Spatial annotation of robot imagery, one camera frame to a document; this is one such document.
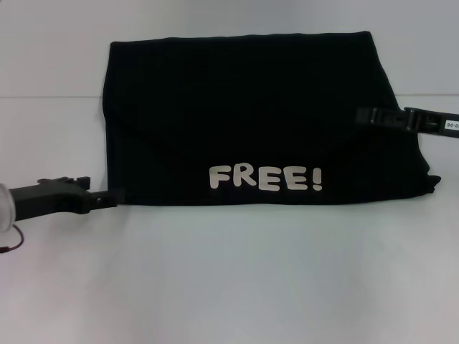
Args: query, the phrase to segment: wall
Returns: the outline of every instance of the wall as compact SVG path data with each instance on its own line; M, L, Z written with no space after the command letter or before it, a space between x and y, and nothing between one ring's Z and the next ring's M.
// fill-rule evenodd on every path
M401 106L459 113L457 3L0 2L0 182L106 187L113 40L373 33ZM20 223L5 343L457 343L459 140L420 136L433 195L358 206L119 207ZM16 234L0 236L13 244Z

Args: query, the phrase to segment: white letter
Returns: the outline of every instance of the white letter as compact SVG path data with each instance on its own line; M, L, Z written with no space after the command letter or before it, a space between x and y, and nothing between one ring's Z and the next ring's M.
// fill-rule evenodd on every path
M322 170L320 168L314 168L313 171L313 182L316 184L322 184ZM314 190L322 190L322 185L313 185Z
M284 168L285 181L289 190L307 190L306 184L297 184L306 181L306 177L294 176L294 173L305 173L306 167L302 166L288 166Z
M269 177L268 173L281 174L282 170L277 167L260 167L258 169L258 188L266 191L279 191L279 185L270 185L270 183L279 183L280 178Z
M219 174L219 172L231 172L231 166L215 166L209 169L211 188L218 188L219 181L228 181L230 179L230 176Z
M233 182L236 186L241 186L244 179L251 186L257 185L257 182L250 178L250 175L253 173L253 167L249 163L237 163L235 165L235 170L233 174Z

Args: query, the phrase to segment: black cloth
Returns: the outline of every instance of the black cloth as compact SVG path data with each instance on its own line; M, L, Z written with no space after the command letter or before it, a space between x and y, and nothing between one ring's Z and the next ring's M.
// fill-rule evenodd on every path
M427 174L417 136L360 128L359 107L398 109L369 32L114 42L103 92L108 186L126 204L170 206L432 193L440 177ZM236 185L235 170L250 169L240 163L256 185ZM217 168L228 180L212 188L215 166L230 171ZM261 186L259 173L278 181Z

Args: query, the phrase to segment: black clamp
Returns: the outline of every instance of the black clamp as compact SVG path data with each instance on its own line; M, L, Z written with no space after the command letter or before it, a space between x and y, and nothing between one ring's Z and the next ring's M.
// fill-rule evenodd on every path
M404 110L361 107L357 109L356 124L459 138L459 115L413 107Z
M40 179L38 185L10 189L16 207L16 221L58 212L87 214L112 208L122 201L109 191L89 192L90 178Z

